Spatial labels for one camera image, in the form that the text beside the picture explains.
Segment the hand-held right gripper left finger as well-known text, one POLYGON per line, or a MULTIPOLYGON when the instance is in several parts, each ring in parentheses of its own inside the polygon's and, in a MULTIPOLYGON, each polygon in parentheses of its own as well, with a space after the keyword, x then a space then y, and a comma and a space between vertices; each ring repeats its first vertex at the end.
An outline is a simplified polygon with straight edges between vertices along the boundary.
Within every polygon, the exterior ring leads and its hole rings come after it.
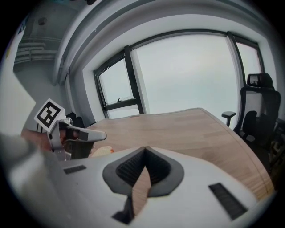
POLYGON ((0 136, 0 161, 24 210, 45 228, 143 228, 131 195, 112 192, 95 159, 58 161, 20 137, 0 136))

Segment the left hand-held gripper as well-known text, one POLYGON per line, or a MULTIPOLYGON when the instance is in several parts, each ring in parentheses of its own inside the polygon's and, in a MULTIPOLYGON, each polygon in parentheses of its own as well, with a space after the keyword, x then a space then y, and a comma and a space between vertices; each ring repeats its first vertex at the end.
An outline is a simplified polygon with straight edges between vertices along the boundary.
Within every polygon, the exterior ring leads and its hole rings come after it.
POLYGON ((107 137, 103 131, 72 126, 73 122, 66 116, 65 109, 50 98, 37 112, 34 120, 46 130, 52 151, 60 161, 88 158, 94 142, 103 141, 107 137), (64 146, 60 129, 66 130, 64 146))

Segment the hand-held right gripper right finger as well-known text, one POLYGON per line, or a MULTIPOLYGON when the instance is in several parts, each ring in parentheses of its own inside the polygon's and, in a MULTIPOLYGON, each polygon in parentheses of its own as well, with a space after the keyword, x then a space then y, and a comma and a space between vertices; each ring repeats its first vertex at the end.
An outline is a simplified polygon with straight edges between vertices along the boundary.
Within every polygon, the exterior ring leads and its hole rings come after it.
POLYGON ((247 228, 257 205, 255 195, 243 183, 211 162, 155 147, 157 152, 174 159, 184 169, 179 186, 169 195, 150 197, 131 222, 132 228, 247 228), (232 196, 239 212, 231 217, 216 190, 232 196))

